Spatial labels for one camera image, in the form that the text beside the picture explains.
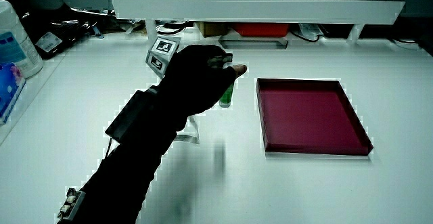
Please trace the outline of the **person's left hand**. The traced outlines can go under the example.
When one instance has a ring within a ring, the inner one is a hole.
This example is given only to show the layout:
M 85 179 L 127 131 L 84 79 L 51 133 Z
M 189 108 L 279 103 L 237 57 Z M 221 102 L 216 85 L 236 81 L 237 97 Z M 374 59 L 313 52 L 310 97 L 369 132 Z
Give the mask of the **person's left hand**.
M 188 45 L 175 52 L 156 85 L 155 109 L 170 116 L 191 116 L 213 107 L 247 66 L 217 45 Z

